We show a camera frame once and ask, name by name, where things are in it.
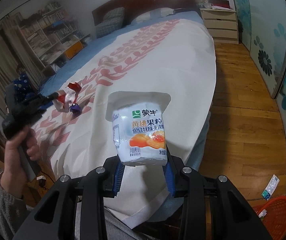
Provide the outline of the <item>person's left hand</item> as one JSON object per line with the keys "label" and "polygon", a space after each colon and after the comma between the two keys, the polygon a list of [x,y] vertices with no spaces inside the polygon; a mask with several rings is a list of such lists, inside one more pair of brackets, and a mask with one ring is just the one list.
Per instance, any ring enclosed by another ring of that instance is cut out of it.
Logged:
{"label": "person's left hand", "polygon": [[37,161],[40,149],[35,138],[35,131],[25,126],[19,133],[6,142],[4,172],[1,176],[0,185],[9,194],[21,198],[23,187],[27,182],[27,176],[21,166],[18,147],[26,142],[27,155],[31,161]]}

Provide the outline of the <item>grey sleeve left forearm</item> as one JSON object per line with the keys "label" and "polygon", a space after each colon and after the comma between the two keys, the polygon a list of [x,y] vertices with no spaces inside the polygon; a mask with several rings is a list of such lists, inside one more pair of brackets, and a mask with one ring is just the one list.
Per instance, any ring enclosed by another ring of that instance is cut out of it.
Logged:
{"label": "grey sleeve left forearm", "polygon": [[0,185],[0,234],[4,239],[13,239],[32,210],[22,199],[12,196]]}

